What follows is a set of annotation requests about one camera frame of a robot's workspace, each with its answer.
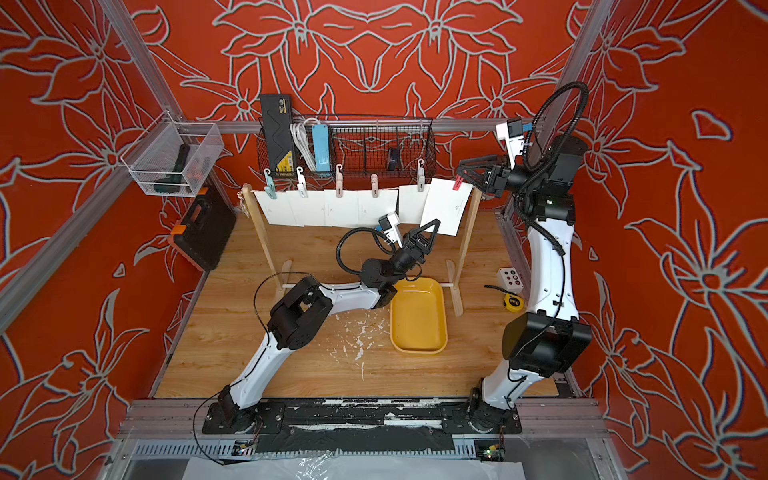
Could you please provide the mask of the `red clothespin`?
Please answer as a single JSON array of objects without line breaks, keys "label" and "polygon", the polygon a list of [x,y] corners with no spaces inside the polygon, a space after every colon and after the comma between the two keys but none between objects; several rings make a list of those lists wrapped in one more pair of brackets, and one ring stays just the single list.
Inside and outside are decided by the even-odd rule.
[{"label": "red clothespin", "polygon": [[460,175],[457,175],[454,179],[452,190],[459,191],[462,188],[463,183],[464,179]]}]

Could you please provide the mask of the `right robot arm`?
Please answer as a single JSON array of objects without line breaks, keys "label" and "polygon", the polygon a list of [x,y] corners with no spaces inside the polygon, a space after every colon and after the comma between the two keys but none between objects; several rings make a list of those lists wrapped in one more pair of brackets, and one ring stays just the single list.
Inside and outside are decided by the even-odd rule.
[{"label": "right robot arm", "polygon": [[461,179],[485,195],[512,194],[513,210],[528,228],[531,253],[527,309],[505,327],[501,362],[468,400],[468,421],[481,431],[512,420],[526,390],[569,370],[592,340],[576,308],[570,259],[576,221],[570,189],[586,152],[585,142],[573,132],[586,109],[588,87],[569,82],[542,107],[548,109],[571,92],[577,94],[574,113],[536,163],[529,160],[529,147],[537,140],[535,124],[515,120],[497,127],[508,162],[485,156],[463,160],[457,168]]}]

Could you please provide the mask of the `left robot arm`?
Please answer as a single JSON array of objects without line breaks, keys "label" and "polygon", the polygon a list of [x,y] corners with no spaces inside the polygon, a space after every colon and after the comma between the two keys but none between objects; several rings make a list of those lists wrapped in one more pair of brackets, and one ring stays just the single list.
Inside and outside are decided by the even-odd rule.
[{"label": "left robot arm", "polygon": [[[389,240],[382,227],[355,227],[347,231],[337,243],[335,259],[343,271],[356,276],[358,281],[326,284],[305,273],[271,308],[269,321],[261,324],[265,336],[243,372],[213,397],[202,432],[247,433],[255,428],[258,404],[287,358],[307,346],[328,317],[388,306],[397,295],[396,284],[425,263],[440,227],[441,221],[433,219],[408,231],[400,241]],[[351,268],[344,263],[343,247],[352,236],[362,233],[370,234],[388,257],[369,258],[360,268]]]}]

